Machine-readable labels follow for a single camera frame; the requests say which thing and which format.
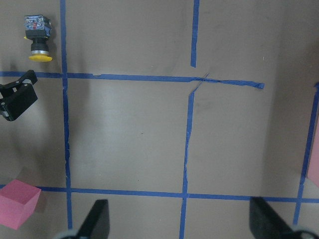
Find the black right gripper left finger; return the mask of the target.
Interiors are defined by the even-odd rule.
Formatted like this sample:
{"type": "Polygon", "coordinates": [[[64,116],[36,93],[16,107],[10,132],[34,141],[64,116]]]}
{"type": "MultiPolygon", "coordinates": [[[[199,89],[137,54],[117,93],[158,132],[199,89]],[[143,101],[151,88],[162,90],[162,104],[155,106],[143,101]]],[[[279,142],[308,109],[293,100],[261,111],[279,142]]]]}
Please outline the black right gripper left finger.
{"type": "Polygon", "coordinates": [[[110,216],[108,200],[96,200],[76,239],[107,239],[110,233],[110,216]]]}

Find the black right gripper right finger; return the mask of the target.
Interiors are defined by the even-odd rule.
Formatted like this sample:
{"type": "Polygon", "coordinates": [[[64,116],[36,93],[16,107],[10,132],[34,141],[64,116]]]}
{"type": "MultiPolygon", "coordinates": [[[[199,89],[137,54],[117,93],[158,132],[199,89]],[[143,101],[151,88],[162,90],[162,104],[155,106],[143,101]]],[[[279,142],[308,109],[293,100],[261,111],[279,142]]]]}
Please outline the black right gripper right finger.
{"type": "Polygon", "coordinates": [[[251,197],[249,204],[249,229],[255,239],[301,239],[274,209],[262,198],[251,197]]]}

